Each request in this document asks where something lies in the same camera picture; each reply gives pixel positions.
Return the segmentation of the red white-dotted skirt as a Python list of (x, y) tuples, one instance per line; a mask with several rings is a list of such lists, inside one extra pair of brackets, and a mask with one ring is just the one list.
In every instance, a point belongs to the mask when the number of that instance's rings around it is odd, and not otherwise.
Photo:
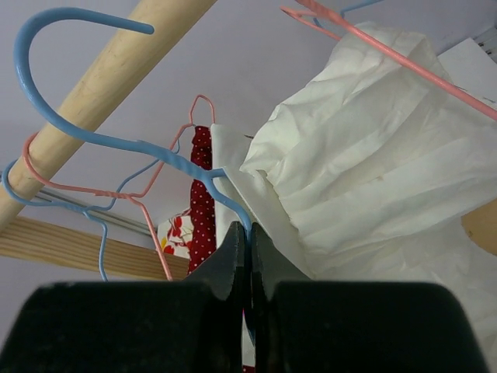
[[(202, 169), (213, 166), (211, 133), (208, 127), (195, 126), (190, 161)], [(189, 193), (189, 216), (193, 236), (189, 244), (187, 274), (197, 270), (217, 249), (214, 199), (199, 180), (193, 180)]]

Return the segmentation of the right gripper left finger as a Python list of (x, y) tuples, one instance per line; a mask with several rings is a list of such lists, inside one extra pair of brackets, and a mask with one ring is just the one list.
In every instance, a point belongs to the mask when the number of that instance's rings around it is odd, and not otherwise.
[(23, 304), (3, 372), (240, 372), (243, 228), (183, 281), (56, 282)]

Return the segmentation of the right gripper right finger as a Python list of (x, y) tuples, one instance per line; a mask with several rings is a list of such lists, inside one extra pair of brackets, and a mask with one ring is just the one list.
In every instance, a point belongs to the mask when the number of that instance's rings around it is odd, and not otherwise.
[(252, 226), (258, 372), (487, 372), (458, 300), (422, 282), (313, 281)]

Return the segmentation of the red poppy print skirt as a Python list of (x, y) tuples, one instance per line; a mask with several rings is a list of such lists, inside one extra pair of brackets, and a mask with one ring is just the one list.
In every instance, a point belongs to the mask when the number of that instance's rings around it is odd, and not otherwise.
[(190, 259), (193, 223), (190, 209), (184, 210), (158, 225), (158, 239), (164, 253)]

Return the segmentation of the white ruffled skirt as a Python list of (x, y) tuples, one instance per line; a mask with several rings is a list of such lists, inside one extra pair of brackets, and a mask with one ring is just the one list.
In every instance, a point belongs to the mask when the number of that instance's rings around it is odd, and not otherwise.
[(494, 120), (345, 35), (252, 140), (214, 154), (299, 270), (441, 284), (496, 366), (496, 258), (461, 224), (496, 196)]

